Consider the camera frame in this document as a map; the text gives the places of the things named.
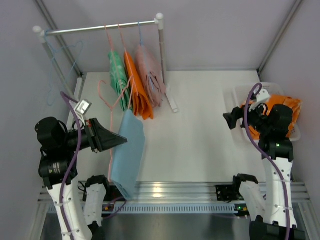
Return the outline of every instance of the white table surface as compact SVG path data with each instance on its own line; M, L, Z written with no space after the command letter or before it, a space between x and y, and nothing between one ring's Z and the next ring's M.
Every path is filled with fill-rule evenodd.
M81 98L92 103L86 117L97 118L110 129L110 110L98 96L114 103L117 95L110 87L109 73L92 72L86 76ZM162 107L154 110L154 120L144 124L146 144L141 161L140 182L232 182L238 173L255 175L260 182L266 176L258 151L246 140L238 125L229 130L223 113L235 107L233 87L257 83L256 71L169 71L167 81L179 107L173 113L163 97ZM118 133L123 112L113 110L113 131ZM109 151L79 153L79 179L107 175Z

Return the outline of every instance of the orange cloth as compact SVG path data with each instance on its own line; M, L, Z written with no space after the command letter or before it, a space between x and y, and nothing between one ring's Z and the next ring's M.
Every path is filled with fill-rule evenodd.
M292 114L292 122L289 125L289 132L286 135L287 138L290 137L291 131L294 128L295 124L297 123L301 107L302 107L302 101L300 99L294 99L289 96L281 96L281 95L275 95L272 94L269 100L265 103L268 106L268 112L266 113L267 115L270 114L271 109L273 108L274 105L276 104L283 104L289 108L292 109L293 114ZM260 133L258 133L252 126L249 126L251 136L253 137L254 140L259 140Z
M128 78L133 76L133 79L130 81L131 88L133 89L133 114L137 116L139 113L143 120L146 120L147 118L154 119L153 109L137 72L135 62L127 51L124 52L124 64L128 73Z

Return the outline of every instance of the green cloth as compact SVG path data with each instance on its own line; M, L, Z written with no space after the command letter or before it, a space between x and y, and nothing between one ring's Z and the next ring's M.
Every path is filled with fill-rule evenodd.
M111 79L111 87L113 90L120 96L122 91L128 85L128 78L126 75L126 69L124 63L122 62L121 57L116 51L111 51L108 54L110 60L110 79ZM129 101L130 101L130 87L128 87L124 93L122 98L120 99L120 105L123 111L128 109Z

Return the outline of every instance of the light blue towel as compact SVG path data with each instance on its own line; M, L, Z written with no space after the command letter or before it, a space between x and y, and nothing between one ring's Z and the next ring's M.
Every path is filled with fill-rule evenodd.
M119 135L128 142L113 149L110 178L124 198L130 200L135 193L146 142L144 125L130 110L124 113Z

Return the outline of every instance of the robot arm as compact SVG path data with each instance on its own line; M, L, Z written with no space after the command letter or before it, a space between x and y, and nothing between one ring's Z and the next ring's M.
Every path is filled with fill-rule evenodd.
M254 176L238 174L233 179L233 189L240 194L251 215L251 240L284 240L287 230L286 211L289 211L290 240L305 240L305 233L297 229L291 198L291 169L293 166L293 146L286 137L288 127L292 122L292 110L282 104L276 104L269 115L265 102L270 98L267 90L263 89L250 105L247 113L248 124L260 133L259 147L271 161L264 160L263 167L266 175L266 200L261 196L258 181ZM244 117L245 107L236 107L231 113L223 114L229 128L236 127L237 121ZM275 166L281 171L281 179ZM288 207L285 204L287 194Z
M85 103L87 101L80 102L75 111L79 106L85 106ZM81 130L80 150L91 148L95 153L103 152L127 142L125 137L103 128L96 118L89 120L82 118L81 120L84 126ZM42 119L35 126L35 131L42 145L39 175L54 202L62 239L105 239L100 228L102 226L102 205L106 194L110 194L110 186L105 176L93 176L87 181L87 199L83 213L78 194L77 165L74 164L67 177L62 194L63 201L60 204L62 182L78 144L77 132L67 131L66 125L54 117ZM70 226L70 231L67 229L65 219Z

